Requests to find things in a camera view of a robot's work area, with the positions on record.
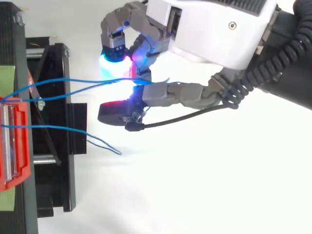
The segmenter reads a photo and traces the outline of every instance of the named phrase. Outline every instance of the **bolt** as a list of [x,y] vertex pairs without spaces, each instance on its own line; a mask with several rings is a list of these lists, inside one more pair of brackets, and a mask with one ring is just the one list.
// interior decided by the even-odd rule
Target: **bolt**
[[229,23],[229,28],[230,28],[231,30],[234,30],[236,27],[237,27],[237,24],[236,24],[235,22]]
[[40,111],[42,111],[43,108],[45,107],[45,102],[44,101],[38,101],[37,106],[38,106],[38,109]]
[[65,51],[64,51],[64,55],[65,55],[65,57],[67,57],[67,58],[69,58],[70,57],[70,50],[68,49],[68,48],[66,48],[65,49]]
[[17,23],[19,26],[26,25],[26,13],[25,12],[18,11],[14,19],[15,19],[15,23]]

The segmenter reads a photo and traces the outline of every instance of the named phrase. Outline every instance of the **blue wire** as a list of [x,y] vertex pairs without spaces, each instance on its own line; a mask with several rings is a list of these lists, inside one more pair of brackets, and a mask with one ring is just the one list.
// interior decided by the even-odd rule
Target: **blue wire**
[[98,144],[95,144],[94,142],[92,142],[92,141],[89,141],[89,140],[87,140],[90,144],[93,144],[93,145],[95,145],[95,146],[97,146],[97,147],[100,147],[100,148],[102,148],[102,149],[104,149],[104,150],[109,150],[109,151],[112,151],[112,152],[114,152],[114,153],[116,153],[114,150],[112,150],[112,149],[109,149],[109,148],[106,148],[106,147],[104,147],[104,146],[100,146],[100,145],[98,145]]
[[93,139],[99,140],[100,142],[102,142],[103,144],[107,145],[109,148],[111,148],[110,150],[112,152],[114,152],[117,155],[122,155],[122,152],[117,150],[116,148],[114,148],[113,146],[111,146],[110,144],[108,144],[107,142],[105,142],[104,140],[93,136],[89,133],[87,133],[84,130],[79,130],[79,129],[74,129],[74,128],[67,128],[67,127],[62,127],[62,126],[54,126],[54,125],[3,125],[1,124],[1,127],[3,128],[53,128],[53,129],[61,129],[61,130],[66,130],[66,131],[71,131],[71,132],[77,132],[77,133],[82,133],[85,134],[88,137],[91,137]]
[[45,81],[41,81],[41,82],[37,82],[35,84],[31,84],[31,85],[28,85],[28,86],[25,86],[19,90],[16,90],[15,92],[9,94],[8,96],[4,97],[2,100],[0,100],[0,103],[2,102],[9,102],[9,101],[6,101],[8,98],[14,96],[14,95],[17,95],[19,94],[20,92],[24,91],[24,90],[27,90],[31,87],[35,87],[35,86],[40,86],[40,85],[43,85],[43,84],[48,84],[48,83],[53,83],[53,82],[80,82],[80,83],[93,83],[93,84],[103,84],[103,85],[106,85],[106,84],[112,84],[112,83],[116,83],[116,82],[120,82],[122,80],[131,80],[133,81],[134,83],[136,84],[143,84],[143,85],[148,85],[148,84],[151,84],[151,82],[149,81],[146,81],[146,80],[141,80],[141,79],[130,79],[130,78],[119,78],[119,79],[113,79],[113,80],[106,80],[106,81],[99,81],[99,80],[83,80],[83,79],[70,79],[70,78],[57,78],[57,79],[49,79],[49,80],[45,80]]

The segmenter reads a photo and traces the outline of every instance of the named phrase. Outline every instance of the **robotic hand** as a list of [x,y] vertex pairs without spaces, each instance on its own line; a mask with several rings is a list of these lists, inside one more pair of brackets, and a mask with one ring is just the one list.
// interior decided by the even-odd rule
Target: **robotic hand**
[[[312,3],[297,0],[293,8],[294,15],[283,12],[276,0],[149,0],[148,6],[136,1],[109,13],[101,23],[102,53],[111,62],[129,56],[139,79],[151,80],[149,67],[168,49],[223,69],[208,86],[137,86],[128,100],[102,104],[99,121],[140,131],[209,111],[237,109],[254,88],[312,109]],[[123,32],[128,26],[141,33],[129,50]],[[146,107],[178,103],[201,111],[142,123]]]

